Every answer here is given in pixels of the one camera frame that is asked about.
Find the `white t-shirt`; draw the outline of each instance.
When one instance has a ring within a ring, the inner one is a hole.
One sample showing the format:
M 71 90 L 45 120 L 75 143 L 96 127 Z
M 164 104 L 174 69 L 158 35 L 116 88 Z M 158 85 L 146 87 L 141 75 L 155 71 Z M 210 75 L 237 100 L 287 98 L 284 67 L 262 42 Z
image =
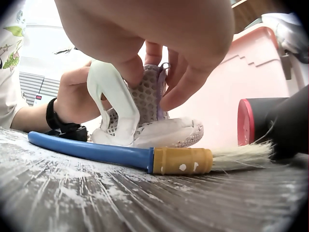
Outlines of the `white t-shirt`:
M 23 15 L 25 0 L 14 6 L 0 28 L 0 127 L 10 128 L 16 113 L 28 106 L 19 82 L 20 52 L 26 23 Z

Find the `pink storage box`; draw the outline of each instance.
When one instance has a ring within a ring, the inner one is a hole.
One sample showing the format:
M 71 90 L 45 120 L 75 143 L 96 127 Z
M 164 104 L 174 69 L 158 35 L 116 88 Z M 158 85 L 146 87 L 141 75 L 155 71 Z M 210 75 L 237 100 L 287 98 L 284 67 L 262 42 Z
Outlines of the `pink storage box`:
M 171 118 L 188 116 L 204 124 L 193 147 L 237 145 L 237 109 L 243 98 L 289 97 L 274 32 L 263 24 L 234 35 L 230 50 L 205 85 Z

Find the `wooden shelf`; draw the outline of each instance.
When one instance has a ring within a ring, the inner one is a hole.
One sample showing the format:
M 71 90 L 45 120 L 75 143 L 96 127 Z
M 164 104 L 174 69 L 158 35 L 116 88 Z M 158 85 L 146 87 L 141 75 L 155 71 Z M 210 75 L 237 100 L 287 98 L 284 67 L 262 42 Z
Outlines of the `wooden shelf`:
M 290 13 L 279 0 L 241 0 L 232 5 L 235 17 L 235 34 L 244 30 L 261 15 L 267 13 Z

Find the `wood grain surface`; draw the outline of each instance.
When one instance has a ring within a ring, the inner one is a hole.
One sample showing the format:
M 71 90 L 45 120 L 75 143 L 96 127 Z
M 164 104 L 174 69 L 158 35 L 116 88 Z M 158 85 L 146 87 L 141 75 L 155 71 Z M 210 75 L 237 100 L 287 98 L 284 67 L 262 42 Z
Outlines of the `wood grain surface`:
M 235 34 L 267 13 L 290 13 L 280 0 L 241 0 L 232 6 Z
M 30 232 L 276 232 L 308 196 L 308 156 L 264 169 L 152 176 L 29 144 L 0 128 L 2 213 Z

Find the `children's shoe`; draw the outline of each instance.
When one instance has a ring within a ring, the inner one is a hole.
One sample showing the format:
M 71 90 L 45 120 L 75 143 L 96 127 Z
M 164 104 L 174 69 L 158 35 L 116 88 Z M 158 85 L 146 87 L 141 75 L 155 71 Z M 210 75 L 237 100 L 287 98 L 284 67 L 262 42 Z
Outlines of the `children's shoe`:
M 87 88 L 102 115 L 100 128 L 91 135 L 92 142 L 137 148 L 183 148 L 197 143 L 204 134 L 200 121 L 170 119 L 160 108 L 165 78 L 163 65 L 146 65 L 142 82 L 131 89 L 112 64 L 92 62 Z M 113 107 L 107 111 L 101 104 L 102 93 Z

